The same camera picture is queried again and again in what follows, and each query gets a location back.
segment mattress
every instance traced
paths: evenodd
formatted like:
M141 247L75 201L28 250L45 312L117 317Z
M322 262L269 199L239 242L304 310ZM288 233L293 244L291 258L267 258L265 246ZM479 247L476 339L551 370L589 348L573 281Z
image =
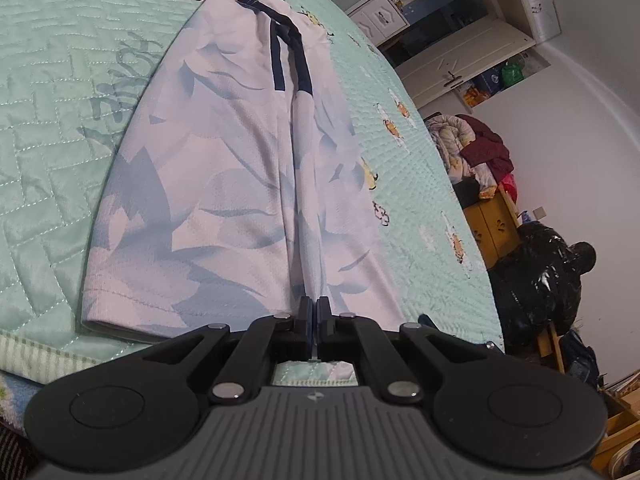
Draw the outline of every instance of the mattress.
M287 1L332 42L406 318L500 344L478 248L400 80L331 1ZM0 0L1 369L48 383L141 348L79 324L86 254L132 111L200 2Z

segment white cabinet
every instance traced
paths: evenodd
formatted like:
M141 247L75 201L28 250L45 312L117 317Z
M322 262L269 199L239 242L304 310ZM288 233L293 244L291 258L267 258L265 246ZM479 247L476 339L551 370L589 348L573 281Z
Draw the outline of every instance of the white cabinet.
M350 18L376 45L408 25L398 8L389 0L371 0L350 14Z
M454 32L396 68L417 108L535 45L497 18L486 17Z

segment red garment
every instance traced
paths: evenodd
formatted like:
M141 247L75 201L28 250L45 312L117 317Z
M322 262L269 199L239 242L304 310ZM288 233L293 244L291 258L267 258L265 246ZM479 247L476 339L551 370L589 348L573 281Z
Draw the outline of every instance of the red garment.
M468 115L458 115L458 117L465 120L476 134L476 140L460 150L460 155L472 168L486 162L491 173L494 174L495 181L501 182L513 171L509 150L503 144L502 138L478 119Z

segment silver screw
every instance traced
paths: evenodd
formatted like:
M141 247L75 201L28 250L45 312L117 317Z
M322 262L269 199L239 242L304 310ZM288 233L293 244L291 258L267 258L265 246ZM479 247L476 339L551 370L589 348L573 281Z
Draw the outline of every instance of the silver screw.
M420 386L411 381L396 381L391 383L387 391L395 397L415 397L420 393Z
M212 393L220 399L237 399L244 394L244 388L238 383L220 383L213 387Z

